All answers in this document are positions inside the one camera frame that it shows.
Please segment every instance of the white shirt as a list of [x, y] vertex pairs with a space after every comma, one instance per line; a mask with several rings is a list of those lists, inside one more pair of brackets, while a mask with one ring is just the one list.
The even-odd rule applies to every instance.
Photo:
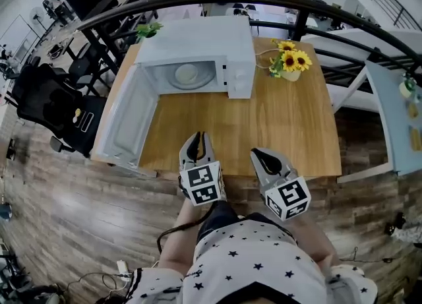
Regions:
[[61, 2], [58, 0], [47, 0], [51, 5], [53, 5], [53, 10], [55, 10], [57, 7], [61, 5]]
[[377, 286], [351, 266], [318, 265], [286, 231], [245, 220], [198, 242], [186, 277], [170, 269], [134, 273], [128, 304], [239, 303], [265, 297], [275, 303], [373, 304]]

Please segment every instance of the power strip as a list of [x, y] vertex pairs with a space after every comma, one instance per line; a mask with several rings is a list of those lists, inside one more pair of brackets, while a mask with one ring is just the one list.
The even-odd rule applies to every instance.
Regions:
[[119, 273], [122, 275], [126, 275], [127, 277], [120, 277], [121, 280], [127, 282], [130, 278], [129, 269], [127, 268], [127, 263], [124, 260], [117, 261], [117, 268], [119, 269]]

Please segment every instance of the potted plant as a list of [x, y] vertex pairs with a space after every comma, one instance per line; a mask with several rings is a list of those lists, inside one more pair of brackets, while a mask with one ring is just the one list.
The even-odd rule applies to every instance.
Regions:
[[151, 38], [157, 34], [157, 31], [163, 27], [159, 22], [152, 24], [141, 24], [136, 27], [138, 37]]
[[301, 73], [309, 69], [312, 61], [304, 51], [296, 49], [292, 42], [279, 42], [277, 39], [271, 40], [277, 45], [279, 50], [277, 57], [270, 58], [270, 74], [276, 78], [285, 78], [289, 81], [299, 79]]
[[410, 98], [410, 96], [416, 92], [416, 80], [407, 72], [403, 74], [403, 78], [403, 82], [401, 82], [398, 87], [399, 91], [405, 98]]

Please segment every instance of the wooden floor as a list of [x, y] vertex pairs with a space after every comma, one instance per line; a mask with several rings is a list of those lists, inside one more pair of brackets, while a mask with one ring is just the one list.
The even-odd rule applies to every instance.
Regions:
[[[379, 116], [342, 109], [336, 115], [345, 172], [385, 160]], [[94, 163], [81, 155], [53, 152], [51, 133], [31, 122], [16, 124], [15, 161], [4, 172], [5, 198], [14, 217], [0, 223], [5, 241], [15, 250], [37, 284], [67, 284], [87, 272], [117, 272], [116, 261], [129, 268], [152, 266], [158, 258], [156, 238], [172, 226], [183, 198], [176, 176], [141, 179]], [[379, 288], [379, 303], [389, 303], [409, 287], [421, 268], [422, 253], [413, 245], [383, 234], [385, 222], [405, 210], [410, 217], [422, 207], [422, 174], [393, 174], [337, 185], [333, 179], [309, 182], [311, 212], [348, 258], [355, 246], [360, 260], [398, 258], [391, 264], [358, 263]], [[242, 214], [268, 213], [256, 180], [226, 179], [229, 200]], [[99, 276], [71, 287], [72, 303], [94, 303], [107, 295]]]

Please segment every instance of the flower vase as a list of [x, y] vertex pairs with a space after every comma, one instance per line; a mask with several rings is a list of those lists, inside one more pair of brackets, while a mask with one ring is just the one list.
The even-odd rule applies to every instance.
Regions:
[[297, 81], [297, 79], [299, 79], [299, 77], [301, 76], [301, 71], [287, 72], [287, 71], [281, 70], [280, 75], [286, 80]]
[[151, 31], [150, 33], [148, 33], [145, 38], [151, 38], [154, 37], [157, 34], [157, 31]]
[[411, 90], [409, 90], [403, 81], [399, 86], [399, 91], [402, 93], [402, 96], [404, 96], [406, 99], [410, 98], [411, 94], [413, 93]]

